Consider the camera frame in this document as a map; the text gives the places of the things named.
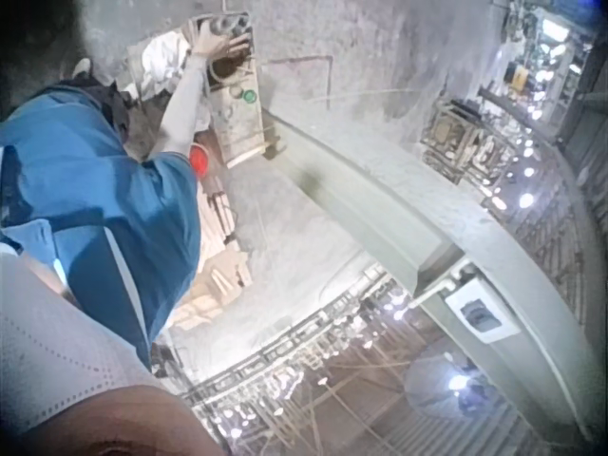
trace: worker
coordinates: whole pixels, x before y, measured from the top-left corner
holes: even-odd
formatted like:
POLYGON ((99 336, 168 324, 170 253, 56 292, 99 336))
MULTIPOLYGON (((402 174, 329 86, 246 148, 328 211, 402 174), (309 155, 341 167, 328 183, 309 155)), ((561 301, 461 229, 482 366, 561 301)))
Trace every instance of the worker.
POLYGON ((203 22, 143 163, 88 60, 0 126, 0 418, 30 454, 222 454, 149 348, 199 261, 188 154, 206 67, 247 39, 203 22))

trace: white cloth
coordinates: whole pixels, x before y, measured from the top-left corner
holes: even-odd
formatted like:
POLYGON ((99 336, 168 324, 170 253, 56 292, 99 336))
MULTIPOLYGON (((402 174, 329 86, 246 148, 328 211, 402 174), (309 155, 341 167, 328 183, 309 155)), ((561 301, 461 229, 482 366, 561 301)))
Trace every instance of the white cloth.
POLYGON ((34 275, 0 243, 0 413, 22 434, 109 390, 161 388, 135 349, 34 275))
POLYGON ((148 100, 163 90, 175 92, 190 45, 183 33, 169 31, 154 38, 142 53, 142 100, 148 100))

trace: hand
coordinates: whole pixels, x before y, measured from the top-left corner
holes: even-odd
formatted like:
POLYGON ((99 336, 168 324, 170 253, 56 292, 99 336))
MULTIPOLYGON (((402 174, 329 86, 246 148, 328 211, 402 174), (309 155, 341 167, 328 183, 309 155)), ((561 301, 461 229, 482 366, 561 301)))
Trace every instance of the hand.
POLYGON ((211 31, 210 21, 200 25, 199 39, 192 48, 194 54, 209 60, 217 60, 229 54, 249 48, 249 33, 230 39, 230 35, 216 35, 211 31))

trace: ceiling light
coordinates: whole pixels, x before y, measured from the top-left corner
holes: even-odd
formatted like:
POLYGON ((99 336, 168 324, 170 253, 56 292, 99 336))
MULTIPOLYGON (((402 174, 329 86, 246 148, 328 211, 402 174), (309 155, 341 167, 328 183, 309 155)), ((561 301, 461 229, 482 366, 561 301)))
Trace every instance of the ceiling light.
POLYGON ((468 377, 466 375, 454 375, 447 384, 447 387, 452 391, 458 391, 466 388, 467 383, 468 377))
POLYGON ((506 203, 505 203, 505 202, 504 202, 502 199, 500 199, 500 198, 498 198, 498 197, 494 197, 494 198, 492 199, 492 203, 493 203, 493 204, 494 204, 494 205, 495 205, 497 208, 499 208, 501 211, 506 211, 506 203))
POLYGON ((352 327, 355 329, 359 329, 363 326, 363 318, 361 318, 361 316, 356 315, 353 319, 352 319, 352 327))
POLYGON ((534 196, 530 195, 529 193, 523 194, 520 198, 520 207, 522 209, 527 209, 532 204, 534 204, 534 196))
POLYGON ((566 45, 555 46, 553 50, 551 50, 551 58, 558 57, 562 55, 566 51, 566 45))
POLYGON ((492 191, 491 191, 489 188, 484 187, 484 186, 481 186, 481 187, 479 187, 479 189, 480 189, 480 190, 482 191, 482 193, 483 193, 484 195, 486 195, 488 198, 490 198, 490 197, 492 196, 492 191))
POLYGON ((570 30, 566 27, 557 25, 555 22, 548 19, 542 21, 542 32, 553 38, 555 41, 563 42, 567 37, 570 30))

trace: floor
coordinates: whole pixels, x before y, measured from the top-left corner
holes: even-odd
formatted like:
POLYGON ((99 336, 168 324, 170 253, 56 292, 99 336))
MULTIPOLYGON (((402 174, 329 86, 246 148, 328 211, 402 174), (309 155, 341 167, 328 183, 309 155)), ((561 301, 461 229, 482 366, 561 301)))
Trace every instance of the floor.
MULTIPOLYGON (((79 54, 91 56, 97 75, 111 80, 124 70, 126 46, 226 4, 253 14, 263 103, 281 93, 324 104, 413 154, 420 153, 421 128, 442 89, 464 97, 496 73, 504 17, 489 0, 34 3, 39 8, 28 11, 14 0, 1 7, 13 5, 10 14, 28 21, 0 32, 2 117, 67 75, 79 54)), ((327 303, 372 262, 263 159, 236 168, 227 186, 237 236, 252 253, 255 285, 211 326, 171 334, 195 381, 230 367, 327 303)))

